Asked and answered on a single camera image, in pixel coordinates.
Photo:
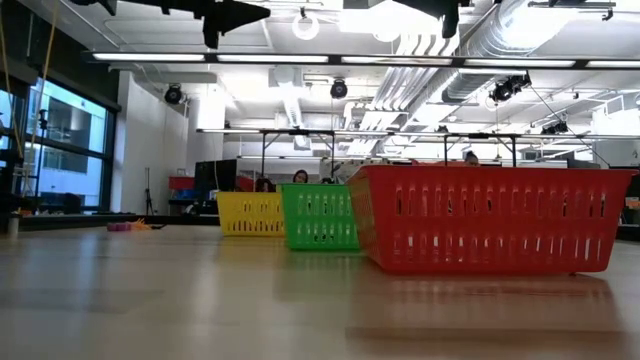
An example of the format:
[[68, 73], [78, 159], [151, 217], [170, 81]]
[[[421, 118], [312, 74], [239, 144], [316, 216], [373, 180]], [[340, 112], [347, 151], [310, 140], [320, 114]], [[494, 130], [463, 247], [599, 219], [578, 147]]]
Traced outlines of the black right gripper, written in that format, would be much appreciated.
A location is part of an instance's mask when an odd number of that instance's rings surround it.
[[453, 37], [457, 33], [459, 9], [469, 7], [471, 0], [395, 0], [404, 6], [428, 15], [442, 15], [442, 37]]

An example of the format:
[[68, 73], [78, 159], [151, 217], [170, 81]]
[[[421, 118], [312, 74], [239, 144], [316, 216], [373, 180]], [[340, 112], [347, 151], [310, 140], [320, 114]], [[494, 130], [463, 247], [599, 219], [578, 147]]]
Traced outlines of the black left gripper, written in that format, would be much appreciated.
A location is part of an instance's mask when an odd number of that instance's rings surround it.
[[237, 0], [206, 0], [203, 7], [203, 36], [204, 43], [210, 49], [217, 49], [219, 45], [219, 32], [226, 34], [231, 30], [248, 25], [271, 16], [271, 10], [258, 5], [253, 5]]

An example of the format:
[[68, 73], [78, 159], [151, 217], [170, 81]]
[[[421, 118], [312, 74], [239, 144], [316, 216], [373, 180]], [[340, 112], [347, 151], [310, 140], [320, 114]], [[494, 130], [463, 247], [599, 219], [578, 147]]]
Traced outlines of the long black linear light fixture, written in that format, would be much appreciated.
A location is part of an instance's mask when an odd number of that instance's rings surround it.
[[276, 53], [85, 52], [96, 63], [326, 65], [365, 67], [640, 71], [640, 59], [463, 57], [427, 55], [348, 55]]

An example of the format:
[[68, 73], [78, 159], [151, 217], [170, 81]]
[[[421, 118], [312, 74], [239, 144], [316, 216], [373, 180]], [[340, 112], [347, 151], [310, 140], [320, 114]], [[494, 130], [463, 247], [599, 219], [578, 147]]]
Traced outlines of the black spotlight cluster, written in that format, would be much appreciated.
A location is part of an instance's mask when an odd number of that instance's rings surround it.
[[528, 73], [512, 75], [497, 82], [494, 89], [489, 92], [489, 98], [494, 103], [506, 102], [531, 84], [531, 78]]

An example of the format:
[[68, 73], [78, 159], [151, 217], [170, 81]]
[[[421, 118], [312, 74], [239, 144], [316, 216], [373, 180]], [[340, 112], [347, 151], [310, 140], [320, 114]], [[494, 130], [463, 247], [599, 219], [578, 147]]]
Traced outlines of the black monitor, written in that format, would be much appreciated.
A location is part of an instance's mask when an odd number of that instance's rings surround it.
[[197, 162], [194, 187], [201, 194], [212, 190], [233, 191], [236, 176], [237, 161], [235, 159]]

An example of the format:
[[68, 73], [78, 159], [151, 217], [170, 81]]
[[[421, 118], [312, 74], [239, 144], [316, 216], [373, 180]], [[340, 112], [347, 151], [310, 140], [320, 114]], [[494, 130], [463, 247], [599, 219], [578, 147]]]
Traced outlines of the large dark-framed window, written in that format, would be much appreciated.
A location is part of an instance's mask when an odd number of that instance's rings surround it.
[[0, 191], [29, 213], [109, 205], [115, 114], [56, 83], [0, 80]]

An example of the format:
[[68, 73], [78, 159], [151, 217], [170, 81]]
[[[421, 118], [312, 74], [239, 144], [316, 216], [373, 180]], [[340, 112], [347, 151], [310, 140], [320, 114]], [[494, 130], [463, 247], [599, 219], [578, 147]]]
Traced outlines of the yellow plastic basket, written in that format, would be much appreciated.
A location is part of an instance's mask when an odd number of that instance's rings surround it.
[[221, 231], [229, 237], [284, 237], [283, 203], [277, 192], [218, 192]]

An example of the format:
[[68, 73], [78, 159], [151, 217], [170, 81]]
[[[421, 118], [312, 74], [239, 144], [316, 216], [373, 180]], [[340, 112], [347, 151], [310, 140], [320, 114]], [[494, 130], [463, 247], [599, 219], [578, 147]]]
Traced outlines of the thin black tripod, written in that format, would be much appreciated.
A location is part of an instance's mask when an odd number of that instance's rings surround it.
[[153, 215], [155, 213], [154, 211], [154, 207], [153, 207], [153, 200], [152, 200], [152, 196], [151, 196], [151, 191], [150, 191], [150, 168], [146, 167], [144, 169], [145, 172], [145, 215], [149, 216], [149, 215]]

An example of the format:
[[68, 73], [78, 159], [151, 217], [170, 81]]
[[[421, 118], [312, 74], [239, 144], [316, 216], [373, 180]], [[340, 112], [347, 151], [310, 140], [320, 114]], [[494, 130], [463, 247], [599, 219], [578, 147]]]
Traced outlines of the green plastic basket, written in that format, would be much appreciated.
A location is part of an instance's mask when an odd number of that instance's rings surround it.
[[291, 183], [281, 186], [286, 244], [300, 251], [360, 249], [346, 185]]

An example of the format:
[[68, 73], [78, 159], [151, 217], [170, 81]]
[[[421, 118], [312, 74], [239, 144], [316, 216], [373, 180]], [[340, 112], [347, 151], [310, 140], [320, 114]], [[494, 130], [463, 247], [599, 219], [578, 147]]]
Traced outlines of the red plastic basket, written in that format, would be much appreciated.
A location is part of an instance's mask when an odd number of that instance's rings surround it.
[[347, 182], [358, 239], [390, 273], [608, 267], [632, 170], [369, 165]]

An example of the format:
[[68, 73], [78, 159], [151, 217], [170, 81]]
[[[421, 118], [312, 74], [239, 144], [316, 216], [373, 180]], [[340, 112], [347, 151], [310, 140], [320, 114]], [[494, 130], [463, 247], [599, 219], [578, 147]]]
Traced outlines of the silver ventilation duct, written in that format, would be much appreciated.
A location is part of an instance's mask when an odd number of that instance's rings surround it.
[[[525, 57], [553, 38], [567, 18], [551, 8], [534, 8], [533, 0], [502, 0], [499, 7], [462, 45], [464, 57]], [[446, 88], [440, 91], [443, 102], [461, 103], [495, 74], [463, 73], [451, 69], [443, 73]]]

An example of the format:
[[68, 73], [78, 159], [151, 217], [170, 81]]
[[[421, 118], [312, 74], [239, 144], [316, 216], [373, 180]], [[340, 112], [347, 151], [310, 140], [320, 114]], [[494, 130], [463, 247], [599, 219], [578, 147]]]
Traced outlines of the black metal rig frame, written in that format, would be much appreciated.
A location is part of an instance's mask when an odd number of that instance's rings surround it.
[[275, 137], [273, 140], [276, 140], [280, 135], [289, 135], [289, 136], [315, 136], [318, 137], [321, 141], [325, 143], [327, 148], [331, 152], [331, 176], [334, 176], [335, 170], [335, 148], [336, 148], [336, 133], [333, 130], [314, 130], [314, 129], [301, 129], [301, 128], [292, 128], [292, 129], [261, 129], [259, 133], [262, 135], [262, 143], [261, 143], [261, 175], [265, 173], [265, 160], [266, 160], [266, 149], [269, 147], [267, 143], [267, 136], [274, 134]]
[[516, 155], [516, 142], [517, 138], [521, 137], [518, 134], [497, 134], [497, 133], [445, 133], [442, 134], [443, 145], [444, 145], [444, 162], [445, 166], [448, 166], [448, 151], [450, 146], [448, 144], [448, 140], [450, 138], [456, 138], [457, 140], [467, 138], [468, 140], [488, 140], [488, 139], [509, 139], [511, 141], [510, 145], [505, 145], [507, 149], [511, 151], [512, 154], [512, 166], [517, 167], [517, 155]]

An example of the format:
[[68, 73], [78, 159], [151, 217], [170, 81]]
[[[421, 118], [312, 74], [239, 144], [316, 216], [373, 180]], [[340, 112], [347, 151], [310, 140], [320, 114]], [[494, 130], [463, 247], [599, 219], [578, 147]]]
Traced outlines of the black ceiling rail fixture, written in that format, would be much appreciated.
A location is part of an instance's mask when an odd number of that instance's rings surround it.
[[615, 0], [527, 0], [530, 8], [570, 9], [583, 12], [601, 11], [601, 19], [608, 21], [613, 17], [613, 9], [617, 6]]

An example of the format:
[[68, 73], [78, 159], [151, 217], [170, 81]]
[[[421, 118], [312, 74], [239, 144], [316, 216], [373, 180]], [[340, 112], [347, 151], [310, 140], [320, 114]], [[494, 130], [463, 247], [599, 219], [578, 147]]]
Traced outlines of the black aluminium table frame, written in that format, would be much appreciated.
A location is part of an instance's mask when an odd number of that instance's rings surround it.
[[[142, 218], [150, 225], [185, 225], [185, 226], [219, 226], [216, 216], [145, 216], [135, 214], [107, 214], [107, 215], [44, 215], [27, 216], [20, 221], [22, 231], [58, 230], [71, 228], [86, 228], [106, 226], [108, 223], [132, 222]], [[377, 230], [383, 234], [392, 230], [532, 230], [540, 233], [581, 230], [604, 230], [618, 240], [640, 243], [640, 225], [620, 225], [616, 219], [605, 220], [596, 217], [585, 219], [569, 216], [556, 219], [537, 216], [446, 216], [442, 219], [391, 218], [389, 220], [365, 219], [356, 222], [357, 229]]]

